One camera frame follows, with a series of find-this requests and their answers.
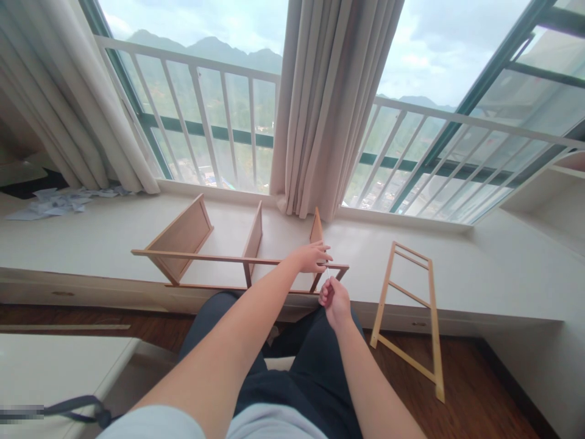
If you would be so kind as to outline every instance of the wooden floor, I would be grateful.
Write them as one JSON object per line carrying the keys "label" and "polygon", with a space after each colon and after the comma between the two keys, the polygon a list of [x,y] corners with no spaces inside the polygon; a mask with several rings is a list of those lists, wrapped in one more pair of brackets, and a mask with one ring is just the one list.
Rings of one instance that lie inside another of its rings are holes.
{"label": "wooden floor", "polygon": [[[110,309],[0,305],[0,324],[130,324],[129,330],[82,331],[83,335],[138,337],[178,352],[192,316]],[[51,331],[68,334],[71,331]],[[384,333],[432,369],[430,337]],[[538,436],[502,387],[475,340],[441,338],[446,404],[434,385],[380,343],[370,348],[384,375],[428,438],[522,438]]]}

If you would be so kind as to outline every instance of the white table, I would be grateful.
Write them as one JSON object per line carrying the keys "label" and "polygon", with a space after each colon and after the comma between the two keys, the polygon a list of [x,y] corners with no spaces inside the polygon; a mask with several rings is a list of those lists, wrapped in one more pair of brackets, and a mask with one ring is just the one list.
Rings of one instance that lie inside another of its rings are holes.
{"label": "white table", "polygon": [[[49,406],[93,394],[116,416],[175,362],[175,354],[137,338],[0,334],[0,405]],[[76,412],[91,416],[93,408]],[[62,416],[0,424],[0,437],[17,439],[89,439],[100,431]]]}

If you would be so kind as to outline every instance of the shirt sleeve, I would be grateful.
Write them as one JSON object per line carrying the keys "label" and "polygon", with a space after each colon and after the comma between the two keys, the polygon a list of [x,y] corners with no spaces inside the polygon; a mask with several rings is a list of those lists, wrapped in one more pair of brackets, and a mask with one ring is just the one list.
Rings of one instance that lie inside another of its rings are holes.
{"label": "shirt sleeve", "polygon": [[149,405],[128,413],[97,439],[205,439],[203,430],[185,412],[167,405]]}

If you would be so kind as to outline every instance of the forearm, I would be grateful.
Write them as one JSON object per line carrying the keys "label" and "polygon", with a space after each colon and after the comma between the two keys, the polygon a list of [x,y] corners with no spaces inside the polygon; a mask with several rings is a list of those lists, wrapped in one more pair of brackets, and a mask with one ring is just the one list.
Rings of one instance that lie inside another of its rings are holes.
{"label": "forearm", "polygon": [[298,272],[285,259],[255,283],[135,408],[171,405],[191,415],[208,439],[225,437],[242,383]]}
{"label": "forearm", "polygon": [[351,319],[336,333],[353,407],[365,439],[424,439]]}

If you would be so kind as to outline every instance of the dark pants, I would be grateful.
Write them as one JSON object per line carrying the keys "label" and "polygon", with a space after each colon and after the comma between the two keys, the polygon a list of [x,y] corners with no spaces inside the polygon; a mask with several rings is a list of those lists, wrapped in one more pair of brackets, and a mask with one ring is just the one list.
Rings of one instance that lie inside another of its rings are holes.
{"label": "dark pants", "polygon": [[[212,330],[238,295],[223,291],[210,298],[191,326],[179,358],[182,360]],[[362,337],[360,322],[352,317]],[[295,356],[291,370],[269,371],[265,357]],[[328,438],[361,438],[341,362],[337,338],[319,307],[288,326],[273,342],[264,344],[238,396],[234,416],[258,403],[283,404],[298,410]]]}

